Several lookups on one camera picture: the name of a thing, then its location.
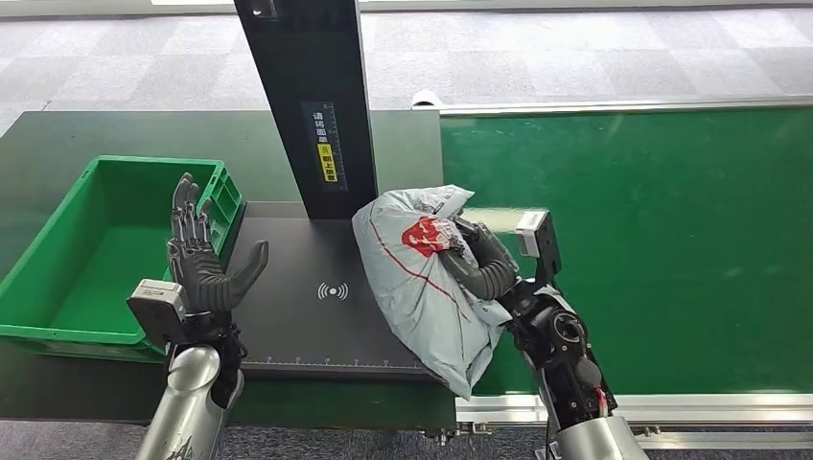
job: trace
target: green plastic crate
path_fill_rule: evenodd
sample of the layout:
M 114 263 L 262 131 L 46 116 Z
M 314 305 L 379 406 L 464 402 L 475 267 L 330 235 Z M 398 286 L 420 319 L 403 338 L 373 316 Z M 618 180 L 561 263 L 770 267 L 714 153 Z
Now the green plastic crate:
M 126 299 L 144 278 L 170 279 L 172 194 L 184 173 L 199 202 L 212 197 L 220 252 L 242 202 L 221 161 L 100 156 L 0 284 L 0 337 L 47 355 L 160 360 Z

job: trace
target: wireless charging symbol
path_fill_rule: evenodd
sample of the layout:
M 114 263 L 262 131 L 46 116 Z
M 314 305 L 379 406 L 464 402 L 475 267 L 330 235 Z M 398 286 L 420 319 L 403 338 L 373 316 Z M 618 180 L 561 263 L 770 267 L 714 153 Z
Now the wireless charging symbol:
M 324 300 L 329 296 L 335 296 L 338 297 L 340 300 L 344 300 L 347 298 L 347 294 L 349 292 L 350 289 L 344 283 L 340 284 L 338 287 L 330 287 L 322 283 L 316 290 L 316 296 L 319 298 L 319 300 Z

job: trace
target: black vertical post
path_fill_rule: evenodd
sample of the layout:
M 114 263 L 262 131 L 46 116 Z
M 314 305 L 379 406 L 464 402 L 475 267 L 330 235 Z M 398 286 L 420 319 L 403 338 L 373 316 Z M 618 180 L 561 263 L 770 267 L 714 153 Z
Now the black vertical post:
M 377 196 L 356 0 L 235 6 L 308 217 L 349 219 Z

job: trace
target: yellow warning label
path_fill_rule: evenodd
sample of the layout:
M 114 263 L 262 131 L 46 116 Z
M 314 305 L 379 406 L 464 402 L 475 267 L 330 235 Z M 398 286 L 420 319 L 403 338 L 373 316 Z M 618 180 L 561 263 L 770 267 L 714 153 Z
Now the yellow warning label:
M 322 164 L 322 174 L 326 182 L 338 182 L 336 164 L 333 161 L 333 149 L 330 144 L 316 144 L 319 150 L 319 162 Z

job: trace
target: plastic bag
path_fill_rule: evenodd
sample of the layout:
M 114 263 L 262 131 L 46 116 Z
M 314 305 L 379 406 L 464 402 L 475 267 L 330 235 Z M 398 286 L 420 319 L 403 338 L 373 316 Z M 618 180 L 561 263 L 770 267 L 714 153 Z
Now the plastic bag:
M 370 287 L 395 335 L 458 396 L 469 399 L 511 319 L 497 302 L 462 287 L 437 252 L 459 247 L 450 218 L 474 193 L 454 185 L 386 192 L 353 216 Z

